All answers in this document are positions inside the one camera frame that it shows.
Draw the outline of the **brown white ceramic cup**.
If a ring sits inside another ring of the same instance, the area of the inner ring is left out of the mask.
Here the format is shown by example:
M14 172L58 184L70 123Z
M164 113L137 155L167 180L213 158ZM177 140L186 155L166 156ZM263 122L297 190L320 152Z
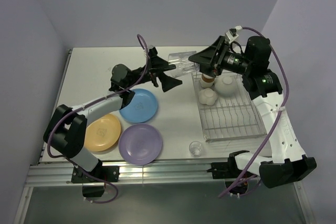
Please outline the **brown white ceramic cup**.
M200 78L200 85L202 88L211 88L214 84L215 78L202 74Z

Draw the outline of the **blue plastic plate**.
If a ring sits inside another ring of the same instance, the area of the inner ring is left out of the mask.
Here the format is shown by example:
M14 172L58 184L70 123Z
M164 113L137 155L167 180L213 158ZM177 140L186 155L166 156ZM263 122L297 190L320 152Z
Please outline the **blue plastic plate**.
M133 99L125 108L119 110L124 120L130 123L143 123L152 119L158 109L155 95L146 89L133 89Z

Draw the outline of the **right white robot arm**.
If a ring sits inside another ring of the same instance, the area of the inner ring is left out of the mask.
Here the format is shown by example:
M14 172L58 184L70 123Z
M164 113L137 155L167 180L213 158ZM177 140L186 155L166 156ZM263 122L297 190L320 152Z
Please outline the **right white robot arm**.
M282 88L278 76L268 67L270 55L275 53L270 40L252 36L240 54L232 51L230 45L220 36L212 45L188 58L209 77L219 77L224 70L241 75L243 87L267 132L254 153L230 154L227 170L237 177L230 187L235 187L247 173L258 176L267 188L303 180L317 168L317 162L307 156L291 126L285 108L289 88Z

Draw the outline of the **flower patterned small dish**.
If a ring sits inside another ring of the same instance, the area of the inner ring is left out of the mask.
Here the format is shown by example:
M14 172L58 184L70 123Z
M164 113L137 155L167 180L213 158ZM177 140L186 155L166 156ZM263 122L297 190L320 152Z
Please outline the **flower patterned small dish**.
M202 89L198 93L198 100L200 104L212 106L218 98L217 93L211 88Z

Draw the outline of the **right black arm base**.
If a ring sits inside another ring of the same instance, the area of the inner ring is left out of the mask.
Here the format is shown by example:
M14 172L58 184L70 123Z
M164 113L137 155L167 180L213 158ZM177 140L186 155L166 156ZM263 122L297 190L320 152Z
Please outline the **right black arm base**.
M236 179L240 174L241 170L238 168L231 168L228 162L213 162L211 163L210 169L207 170L208 173L211 173L212 179ZM248 190L248 183L244 182L240 185L237 185L229 192L238 195L245 194Z

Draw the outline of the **small clear glass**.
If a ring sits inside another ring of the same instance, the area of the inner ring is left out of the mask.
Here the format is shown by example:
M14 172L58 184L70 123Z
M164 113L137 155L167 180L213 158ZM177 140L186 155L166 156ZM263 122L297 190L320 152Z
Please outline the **small clear glass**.
M193 157L200 157L203 153L203 146L199 141L193 141L189 145L189 152Z

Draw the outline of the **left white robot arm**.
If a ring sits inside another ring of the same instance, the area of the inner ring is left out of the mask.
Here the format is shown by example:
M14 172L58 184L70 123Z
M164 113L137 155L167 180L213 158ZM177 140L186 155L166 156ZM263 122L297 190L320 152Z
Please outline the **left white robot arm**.
M43 140L51 158L56 158L51 149L59 152L72 164L83 170L83 175L91 182L102 176L102 162L85 148L86 129L97 119L128 106L135 96L132 88L138 84L151 82L161 86L164 92L182 84L181 80L166 75L176 69L176 65L159 57L156 48L145 50L146 62L143 67L131 70L124 64L118 64L111 71L111 87L101 98L82 105L58 106L44 132Z

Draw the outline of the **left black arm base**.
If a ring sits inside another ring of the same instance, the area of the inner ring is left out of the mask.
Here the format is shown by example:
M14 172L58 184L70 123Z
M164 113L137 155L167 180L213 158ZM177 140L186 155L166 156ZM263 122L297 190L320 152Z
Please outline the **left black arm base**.
M119 194L119 190L113 184L119 180L119 171L119 166L100 166L91 172L74 167L71 183L82 184L85 200L96 204L112 202Z

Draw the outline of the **white ceramic bowl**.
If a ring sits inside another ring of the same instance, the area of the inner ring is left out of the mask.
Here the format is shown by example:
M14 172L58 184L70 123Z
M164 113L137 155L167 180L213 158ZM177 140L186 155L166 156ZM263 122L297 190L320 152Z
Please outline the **white ceramic bowl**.
M216 78L214 90L222 97L230 97L236 91L236 80L231 76L221 76Z

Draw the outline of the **large clear glass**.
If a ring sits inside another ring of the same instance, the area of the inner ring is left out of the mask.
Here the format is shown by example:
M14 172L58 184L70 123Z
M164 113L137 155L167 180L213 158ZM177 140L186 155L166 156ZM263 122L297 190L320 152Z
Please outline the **large clear glass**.
M168 55L170 65L176 68L170 71L170 75L174 78L181 77L193 72L198 72L199 64L189 61L189 56L195 54L196 51L177 52Z

